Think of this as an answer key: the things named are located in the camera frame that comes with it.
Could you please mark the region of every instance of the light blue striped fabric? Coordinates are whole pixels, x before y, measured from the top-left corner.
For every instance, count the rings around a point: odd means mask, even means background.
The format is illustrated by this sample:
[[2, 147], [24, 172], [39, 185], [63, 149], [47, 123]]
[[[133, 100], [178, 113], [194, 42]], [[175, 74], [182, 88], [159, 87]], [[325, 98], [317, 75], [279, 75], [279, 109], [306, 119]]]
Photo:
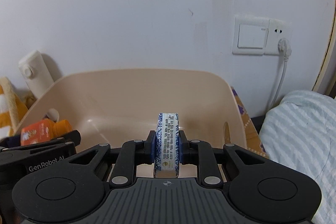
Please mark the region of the light blue striped fabric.
[[313, 223], [336, 223], [336, 100], [312, 91], [290, 92], [266, 114], [260, 138], [271, 160], [320, 186], [322, 202]]

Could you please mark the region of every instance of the patterned tablecloth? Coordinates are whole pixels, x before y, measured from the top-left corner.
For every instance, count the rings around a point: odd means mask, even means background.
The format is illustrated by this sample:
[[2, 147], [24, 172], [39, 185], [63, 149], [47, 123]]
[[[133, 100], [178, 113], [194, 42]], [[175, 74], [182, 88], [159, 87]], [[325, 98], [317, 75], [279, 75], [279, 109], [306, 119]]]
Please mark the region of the patterned tablecloth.
[[261, 155], [265, 158], [269, 158], [268, 155], [266, 154], [266, 151], [264, 149], [263, 143], [261, 142], [259, 135], [251, 121], [251, 118], [247, 114], [247, 111], [240, 100], [237, 92], [232, 88], [232, 92], [236, 98], [236, 102], [238, 104], [239, 112], [241, 115], [241, 119], [243, 120], [244, 123], [244, 128], [245, 128], [245, 136], [246, 136], [246, 142], [247, 142], [247, 148], [248, 150]]

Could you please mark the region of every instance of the white plug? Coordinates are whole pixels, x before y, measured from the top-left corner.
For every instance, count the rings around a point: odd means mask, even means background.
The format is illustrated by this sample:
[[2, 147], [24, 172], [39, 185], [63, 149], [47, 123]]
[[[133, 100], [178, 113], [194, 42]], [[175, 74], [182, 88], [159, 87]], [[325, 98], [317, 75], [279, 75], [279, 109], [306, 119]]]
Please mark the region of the white plug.
[[286, 38], [281, 38], [278, 43], [278, 49], [280, 52], [283, 52], [283, 57], [285, 61], [288, 61], [289, 57], [292, 54], [292, 48], [289, 44], [289, 41]]

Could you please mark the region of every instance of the orange bottle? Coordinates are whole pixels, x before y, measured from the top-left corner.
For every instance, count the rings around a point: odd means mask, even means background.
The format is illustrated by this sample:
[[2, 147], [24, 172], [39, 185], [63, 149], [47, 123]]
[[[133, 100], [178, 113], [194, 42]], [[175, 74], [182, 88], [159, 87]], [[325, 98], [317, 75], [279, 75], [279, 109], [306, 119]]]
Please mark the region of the orange bottle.
[[21, 145], [47, 142], [72, 131], [68, 120], [53, 122], [43, 119], [21, 130]]

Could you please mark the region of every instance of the ribbed gray panel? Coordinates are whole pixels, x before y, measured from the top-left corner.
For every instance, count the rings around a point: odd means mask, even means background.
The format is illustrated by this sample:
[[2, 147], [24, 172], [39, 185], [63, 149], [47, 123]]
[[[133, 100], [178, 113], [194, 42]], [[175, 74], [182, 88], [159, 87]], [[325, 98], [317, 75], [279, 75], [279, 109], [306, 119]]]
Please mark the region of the ribbed gray panel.
[[73, 224], [158, 223], [253, 224], [257, 222], [233, 210], [221, 191], [203, 188], [197, 184], [195, 178], [139, 178], [129, 188], [112, 190], [99, 209], [86, 218], [73, 222]]

